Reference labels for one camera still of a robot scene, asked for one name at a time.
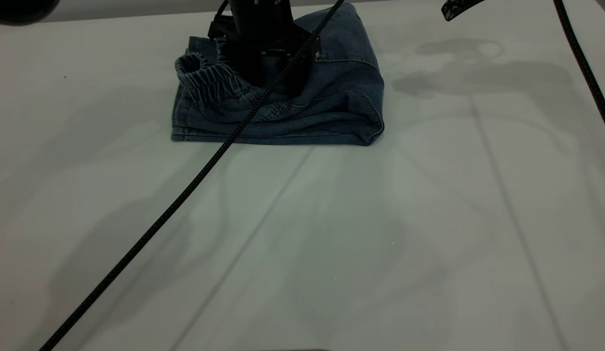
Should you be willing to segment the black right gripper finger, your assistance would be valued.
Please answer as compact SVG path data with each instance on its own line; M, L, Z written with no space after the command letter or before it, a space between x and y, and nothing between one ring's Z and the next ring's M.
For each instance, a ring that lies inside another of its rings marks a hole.
M483 0L446 0L441 7L441 13L446 21L451 21L481 2Z

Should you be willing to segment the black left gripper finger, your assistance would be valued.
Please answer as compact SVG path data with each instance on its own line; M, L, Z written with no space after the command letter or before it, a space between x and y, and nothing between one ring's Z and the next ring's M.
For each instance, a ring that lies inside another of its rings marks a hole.
M234 53L234 67L250 85L262 87L265 71L262 54L253 49L238 49Z
M299 96L307 84L311 75L311 68L314 60L313 54L302 54L296 62L294 55L288 56L286 63L290 64L290 69L285 75L285 89L289 96Z

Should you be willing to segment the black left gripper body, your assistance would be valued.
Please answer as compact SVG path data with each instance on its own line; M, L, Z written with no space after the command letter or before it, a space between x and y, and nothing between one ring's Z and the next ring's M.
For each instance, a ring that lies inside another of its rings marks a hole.
M288 0L225 0L213 18L208 38L226 42L231 58L272 56L290 59L304 47L303 58L317 58L321 40L295 24Z

